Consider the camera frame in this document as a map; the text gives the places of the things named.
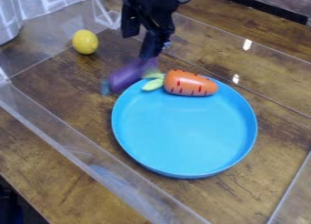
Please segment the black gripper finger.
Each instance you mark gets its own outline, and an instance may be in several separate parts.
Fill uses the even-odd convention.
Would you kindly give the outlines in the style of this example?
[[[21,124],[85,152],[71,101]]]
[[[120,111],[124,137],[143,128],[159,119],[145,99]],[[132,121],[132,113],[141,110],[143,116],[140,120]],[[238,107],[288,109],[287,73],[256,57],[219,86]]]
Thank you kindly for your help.
[[[128,5],[121,8],[121,36],[133,37],[140,33],[141,19],[139,12]]]
[[[169,31],[147,31],[141,42],[140,59],[147,60],[157,57],[164,49],[171,45]]]

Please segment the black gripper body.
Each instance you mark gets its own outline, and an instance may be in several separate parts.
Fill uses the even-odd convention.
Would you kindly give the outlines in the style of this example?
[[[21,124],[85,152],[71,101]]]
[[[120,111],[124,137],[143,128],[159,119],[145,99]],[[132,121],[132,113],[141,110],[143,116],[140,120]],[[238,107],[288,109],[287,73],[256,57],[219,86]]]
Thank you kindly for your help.
[[[139,15],[151,19],[163,31],[175,32],[172,13],[177,10],[180,0],[123,0],[123,5],[131,6]]]

